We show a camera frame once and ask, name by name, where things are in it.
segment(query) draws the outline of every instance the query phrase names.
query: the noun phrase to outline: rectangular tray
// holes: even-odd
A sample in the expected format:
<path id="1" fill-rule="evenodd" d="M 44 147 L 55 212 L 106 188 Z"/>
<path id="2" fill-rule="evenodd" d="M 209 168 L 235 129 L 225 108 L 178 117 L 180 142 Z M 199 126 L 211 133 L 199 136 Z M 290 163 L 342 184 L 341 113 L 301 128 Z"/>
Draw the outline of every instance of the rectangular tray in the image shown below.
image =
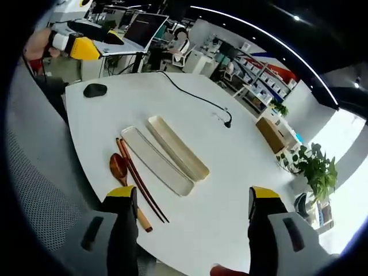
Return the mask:
<path id="1" fill-rule="evenodd" d="M 148 122 L 149 131 L 190 179 L 195 182 L 201 181 L 209 175 L 209 169 L 166 124 L 164 119 L 160 116 L 153 116 L 148 119 Z"/>
<path id="2" fill-rule="evenodd" d="M 172 191 L 187 196 L 194 183 L 167 160 L 143 134 L 133 126 L 121 131 L 128 146 L 138 158 Z"/>

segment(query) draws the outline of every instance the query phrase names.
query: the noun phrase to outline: black cable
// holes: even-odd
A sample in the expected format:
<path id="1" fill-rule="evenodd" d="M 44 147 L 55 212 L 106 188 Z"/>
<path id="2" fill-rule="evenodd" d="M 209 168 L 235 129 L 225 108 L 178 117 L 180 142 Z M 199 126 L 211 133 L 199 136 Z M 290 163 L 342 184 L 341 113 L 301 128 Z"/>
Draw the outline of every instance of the black cable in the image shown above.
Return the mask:
<path id="1" fill-rule="evenodd" d="M 100 78 L 100 76 L 101 76 L 101 70 L 102 70 L 102 68 L 105 68 L 105 63 L 103 63 L 103 62 L 101 63 L 101 67 L 99 68 L 98 78 Z"/>
<path id="2" fill-rule="evenodd" d="M 119 65 L 119 61 L 121 60 L 121 58 L 122 58 L 122 56 L 119 56 L 118 60 L 116 61 L 115 66 L 114 66 L 114 68 L 113 68 L 113 73 L 112 73 L 112 75 L 115 75 L 115 74 L 114 74 L 114 72 L 115 72 L 115 68 Z"/>
<path id="3" fill-rule="evenodd" d="M 47 79 L 46 79 L 46 72 L 45 72 L 45 66 L 44 66 L 44 59 L 41 58 L 41 66 L 42 66 L 42 72 L 44 74 L 44 80 L 45 80 L 45 83 L 47 83 Z"/>
<path id="4" fill-rule="evenodd" d="M 109 76 L 111 76 L 110 73 L 110 57 L 106 57 L 105 64 L 103 65 L 103 69 L 106 69 L 108 71 Z"/>
<path id="5" fill-rule="evenodd" d="M 121 74 L 121 73 L 123 73 L 126 69 L 131 68 L 133 65 L 134 65 L 134 63 L 132 63 L 132 64 L 130 64 L 130 65 L 128 65 L 128 66 L 126 66 L 123 70 L 121 70 L 119 73 L 117 73 L 117 75 L 120 75 L 120 74 Z"/>
<path id="6" fill-rule="evenodd" d="M 35 77 L 35 74 L 34 72 L 32 71 L 32 69 L 29 67 L 29 64 L 24 56 L 24 54 L 22 54 L 22 58 L 23 58 L 23 62 L 24 62 L 24 65 L 25 67 L 27 68 L 28 72 L 30 73 L 30 75 L 32 76 L 33 80 L 37 83 L 37 80 L 36 80 L 36 77 Z"/>
<path id="7" fill-rule="evenodd" d="M 185 91 L 185 90 L 183 90 L 183 89 L 181 89 L 179 86 L 177 86 L 174 82 L 173 82 L 173 80 L 164 72 L 164 71 L 158 71 L 159 73 L 162 73 L 162 74 L 164 74 L 165 76 L 166 76 L 166 78 L 168 78 L 169 79 L 169 81 L 177 88 L 177 89 L 179 89 L 181 92 L 184 92 L 185 94 L 188 94 L 188 95 L 190 95 L 190 96 L 192 96 L 192 97 L 194 97 L 194 98 L 197 98 L 197 99 L 201 99 L 202 101 L 205 101 L 205 102 L 207 102 L 208 104 L 211 104 L 211 105 L 213 105 L 213 106 L 215 106 L 215 107 L 217 107 L 217 108 L 219 108 L 219 109 L 221 109 L 222 111 L 225 111 L 226 113 L 228 113 L 229 114 L 229 116 L 230 116 L 230 120 L 229 121 L 227 121 L 227 122 L 225 122 L 224 123 L 224 125 L 225 125 L 225 127 L 227 127 L 227 128 L 230 128 L 231 127 L 231 121 L 232 121 L 232 116 L 231 116 L 231 114 L 230 114 L 230 112 L 229 111 L 227 111 L 226 109 L 224 109 L 224 108 L 222 108 L 221 106 L 219 106 L 219 105 L 216 105 L 215 103 L 213 103 L 213 102 L 210 102 L 210 101 L 208 101 L 207 99 L 203 99 L 203 98 L 201 98 L 201 97 L 199 97 L 199 96 L 196 96 L 196 95 L 193 95 L 192 93 L 189 93 L 189 92 L 187 92 L 187 91 Z"/>

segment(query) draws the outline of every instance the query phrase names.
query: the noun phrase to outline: potted plant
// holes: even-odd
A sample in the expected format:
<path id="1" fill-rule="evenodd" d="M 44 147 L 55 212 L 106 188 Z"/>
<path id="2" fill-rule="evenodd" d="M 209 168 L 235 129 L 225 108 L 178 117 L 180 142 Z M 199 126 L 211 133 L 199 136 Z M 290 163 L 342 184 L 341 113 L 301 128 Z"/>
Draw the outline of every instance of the potted plant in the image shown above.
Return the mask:
<path id="1" fill-rule="evenodd" d="M 272 106 L 273 109 L 278 111 L 283 117 L 285 117 L 289 113 L 288 108 L 285 105 L 283 105 L 282 103 L 276 101 L 275 99 L 273 99 L 271 101 L 271 106 Z"/>
<path id="2" fill-rule="evenodd" d="M 278 164 L 286 171 L 294 174 L 303 174 L 307 184 L 312 189 L 315 201 L 325 199 L 335 190 L 338 172 L 335 168 L 335 157 L 332 160 L 326 158 L 326 153 L 321 153 L 321 145 L 312 143 L 312 148 L 307 151 L 301 146 L 298 152 L 290 151 L 292 159 L 289 160 L 284 153 L 276 156 Z"/>

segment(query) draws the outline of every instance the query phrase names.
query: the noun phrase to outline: wooden spoon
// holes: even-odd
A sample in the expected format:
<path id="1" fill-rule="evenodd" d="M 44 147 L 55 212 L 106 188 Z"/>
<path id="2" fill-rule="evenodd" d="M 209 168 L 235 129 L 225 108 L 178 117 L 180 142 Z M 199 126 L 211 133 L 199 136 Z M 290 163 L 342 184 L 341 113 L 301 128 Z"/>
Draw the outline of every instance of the wooden spoon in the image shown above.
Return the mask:
<path id="1" fill-rule="evenodd" d="M 113 176 L 120 182 L 120 184 L 123 185 L 123 187 L 126 187 L 128 185 L 127 184 L 127 177 L 128 177 L 127 162 L 119 154 L 113 154 L 111 156 L 110 171 L 113 174 Z M 153 230 L 153 227 L 151 226 L 150 222 L 146 219 L 145 215 L 139 208 L 137 211 L 137 217 L 143 229 L 147 233 Z"/>

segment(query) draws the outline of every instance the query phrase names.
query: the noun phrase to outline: computer monitor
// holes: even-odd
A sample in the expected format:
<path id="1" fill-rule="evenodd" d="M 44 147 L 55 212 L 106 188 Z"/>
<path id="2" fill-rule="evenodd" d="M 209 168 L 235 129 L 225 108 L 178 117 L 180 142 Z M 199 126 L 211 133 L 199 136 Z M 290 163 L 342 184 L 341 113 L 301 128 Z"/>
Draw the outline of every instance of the computer monitor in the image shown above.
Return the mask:
<path id="1" fill-rule="evenodd" d="M 121 18 L 121 21 L 119 23 L 119 29 L 122 27 L 122 26 L 128 26 L 132 19 L 133 19 L 133 16 L 134 16 L 134 13 L 135 11 L 134 10 L 127 10 L 124 15 L 122 16 Z"/>
<path id="2" fill-rule="evenodd" d="M 166 20 L 167 16 L 160 14 L 140 13 L 132 22 L 124 38 L 146 48 Z"/>
<path id="3" fill-rule="evenodd" d="M 221 46 L 218 49 L 218 51 L 221 54 L 229 57 L 230 59 L 234 59 L 239 53 L 239 50 L 237 50 L 233 45 L 227 43 L 226 41 L 223 41 L 221 43 Z"/>
<path id="4" fill-rule="evenodd" d="M 110 5 L 112 0 L 95 0 L 95 6 L 92 10 L 93 14 L 102 13 L 106 5 Z"/>

